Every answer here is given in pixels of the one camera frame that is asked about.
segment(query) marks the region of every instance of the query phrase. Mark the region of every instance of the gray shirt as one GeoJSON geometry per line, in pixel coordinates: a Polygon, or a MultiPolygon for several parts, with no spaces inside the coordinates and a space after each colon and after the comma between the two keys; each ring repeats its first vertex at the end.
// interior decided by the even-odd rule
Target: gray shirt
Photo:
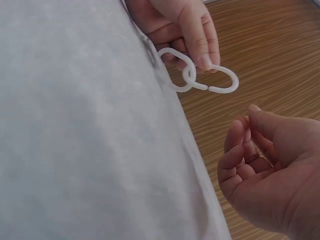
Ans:
{"type": "Polygon", "coordinates": [[[0,239],[229,240],[169,82],[118,0],[0,0],[0,239]]]}

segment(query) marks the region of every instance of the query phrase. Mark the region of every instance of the finger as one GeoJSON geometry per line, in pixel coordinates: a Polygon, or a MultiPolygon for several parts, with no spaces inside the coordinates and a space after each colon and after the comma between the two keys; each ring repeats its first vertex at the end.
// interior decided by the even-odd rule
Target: finger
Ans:
{"type": "Polygon", "coordinates": [[[245,129],[241,121],[234,120],[224,141],[224,152],[229,152],[233,147],[242,145],[245,129]]]}
{"type": "Polygon", "coordinates": [[[228,151],[218,162],[218,182],[226,199],[229,199],[236,187],[243,181],[242,178],[237,175],[236,168],[237,165],[242,162],[243,153],[242,146],[238,145],[228,151]]]}
{"type": "Polygon", "coordinates": [[[201,17],[201,21],[203,25],[204,34],[206,36],[206,40],[208,42],[208,50],[211,61],[215,65],[220,65],[221,59],[219,52],[219,42],[214,21],[212,20],[211,15],[209,13],[204,14],[201,17]]]}
{"type": "Polygon", "coordinates": [[[239,120],[243,125],[243,130],[244,130],[243,142],[247,143],[251,140],[251,130],[250,130],[249,117],[248,116],[241,116],[241,117],[238,117],[237,120],[239,120]]]}
{"type": "MultiPolygon", "coordinates": [[[[161,50],[163,48],[169,48],[169,47],[170,47],[169,43],[161,43],[161,44],[156,44],[155,45],[155,49],[157,51],[159,51],[159,50],[161,50]]],[[[171,53],[168,53],[168,52],[163,54],[161,56],[161,59],[164,62],[164,64],[167,65],[167,66],[173,65],[174,63],[177,62],[177,58],[174,55],[172,55],[171,53]]]]}
{"type": "Polygon", "coordinates": [[[251,139],[251,130],[249,117],[243,116],[238,119],[244,129],[244,137],[243,137],[243,149],[244,149],[244,161],[247,165],[250,165],[256,173],[261,173],[263,171],[268,170],[272,166],[266,161],[264,158],[260,157],[254,142],[251,139]]]}
{"type": "Polygon", "coordinates": [[[259,132],[270,141],[273,141],[279,126],[283,123],[283,120],[283,116],[262,111],[256,105],[250,105],[249,107],[249,121],[252,131],[259,132]]]}
{"type": "Polygon", "coordinates": [[[202,70],[212,69],[209,46],[204,31],[202,16],[209,14],[202,2],[186,5],[181,11],[178,23],[181,26],[185,44],[195,64],[202,70]]]}
{"type": "Polygon", "coordinates": [[[169,23],[147,34],[154,44],[166,44],[183,36],[179,25],[169,23]]]}
{"type": "Polygon", "coordinates": [[[279,159],[274,149],[273,142],[263,137],[257,131],[253,131],[251,135],[254,143],[261,150],[262,154],[269,160],[270,163],[272,163],[272,165],[275,165],[279,159]]]}

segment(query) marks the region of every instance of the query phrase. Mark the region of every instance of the wooden table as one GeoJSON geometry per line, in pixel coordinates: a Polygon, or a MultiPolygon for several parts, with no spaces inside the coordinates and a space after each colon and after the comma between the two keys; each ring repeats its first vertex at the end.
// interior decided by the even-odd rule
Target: wooden table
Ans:
{"type": "MultiPolygon", "coordinates": [[[[217,162],[231,121],[249,104],[286,116],[320,120],[320,9],[311,0],[219,0],[207,5],[219,37],[222,66],[240,79],[228,95],[192,89],[179,94],[234,240],[280,240],[256,229],[226,202],[217,162]]],[[[170,70],[175,83],[181,74],[170,70]]],[[[223,73],[203,74],[206,85],[227,87],[223,73]]]]}

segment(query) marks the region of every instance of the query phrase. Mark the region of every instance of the child's hand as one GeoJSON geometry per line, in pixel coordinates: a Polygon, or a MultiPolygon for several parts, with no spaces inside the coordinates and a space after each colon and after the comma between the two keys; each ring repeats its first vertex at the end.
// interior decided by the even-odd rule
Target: child's hand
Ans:
{"type": "Polygon", "coordinates": [[[224,151],[220,188],[241,216],[293,239],[320,239],[320,122],[251,106],[232,123],[224,151]]]}
{"type": "MultiPolygon", "coordinates": [[[[171,47],[189,55],[198,65],[198,73],[209,70],[212,63],[220,65],[215,26],[201,0],[125,1],[133,20],[157,50],[171,47]]],[[[186,66],[170,53],[163,56],[163,61],[180,70],[186,66]]]]}

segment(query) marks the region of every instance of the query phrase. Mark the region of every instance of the white plastic hook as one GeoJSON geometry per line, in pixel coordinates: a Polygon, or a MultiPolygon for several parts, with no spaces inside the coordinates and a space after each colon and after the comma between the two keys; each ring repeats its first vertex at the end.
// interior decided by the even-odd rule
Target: white plastic hook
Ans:
{"type": "Polygon", "coordinates": [[[191,88],[196,88],[203,91],[209,90],[210,92],[218,93],[218,94],[229,94],[234,92],[239,87],[239,79],[233,71],[231,71],[226,67],[218,66],[214,64],[212,65],[212,69],[215,69],[217,71],[221,71],[227,74],[232,80],[232,85],[227,88],[221,88],[216,86],[207,86],[205,84],[198,83],[196,82],[196,78],[197,78],[196,65],[190,59],[190,57],[170,47],[162,48],[160,51],[158,51],[158,56],[161,57],[165,53],[170,53],[176,56],[177,58],[185,61],[186,63],[186,67],[182,71],[182,77],[183,77],[183,80],[186,82],[186,85],[177,86],[172,83],[173,88],[179,93],[187,92],[191,88]]]}

